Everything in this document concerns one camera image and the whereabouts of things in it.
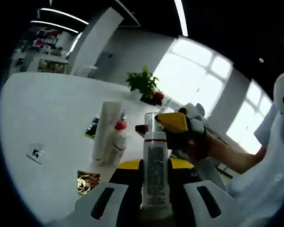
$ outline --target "white spray bottle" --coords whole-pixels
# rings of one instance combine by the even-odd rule
[[[142,206],[145,209],[170,206],[167,141],[163,127],[155,120],[157,114],[145,115],[142,189]]]
[[[121,102],[103,102],[94,140],[94,148],[92,153],[93,159],[99,161],[103,158],[108,137],[114,130],[115,123],[119,120],[121,113]]]

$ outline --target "window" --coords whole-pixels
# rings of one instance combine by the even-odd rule
[[[200,103],[205,118],[212,112],[232,71],[232,63],[190,39],[177,39],[154,75],[158,88],[178,105]]]
[[[254,132],[264,120],[271,105],[269,97],[256,82],[252,81],[245,101],[226,134],[248,153],[256,154],[261,144],[254,136]]]

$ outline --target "white bottle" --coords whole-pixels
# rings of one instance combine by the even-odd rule
[[[126,114],[122,112],[121,118],[115,124],[115,130],[107,140],[104,158],[101,165],[118,166],[126,148]]]
[[[121,113],[122,104],[120,102],[103,102],[92,153],[95,160],[103,158],[109,135],[114,130],[115,123],[120,119]]]
[[[142,205],[145,209],[170,206],[166,134],[155,120],[156,115],[157,113],[145,115],[147,131],[144,135],[142,189]]]

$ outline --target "shiny wrapper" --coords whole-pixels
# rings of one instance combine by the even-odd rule
[[[100,182],[100,174],[91,174],[83,171],[78,171],[77,183],[78,193],[85,195]]]

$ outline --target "white table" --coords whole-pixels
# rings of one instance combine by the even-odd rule
[[[100,173],[108,181],[113,168],[92,164],[93,140],[84,136],[104,101],[126,100],[132,132],[122,161],[142,158],[143,139],[134,132],[154,106],[130,101],[127,87],[55,73],[12,75],[0,97],[0,139],[7,167],[20,196],[36,217],[47,222],[74,210],[77,171]],[[42,164],[26,156],[36,141],[45,149]]]

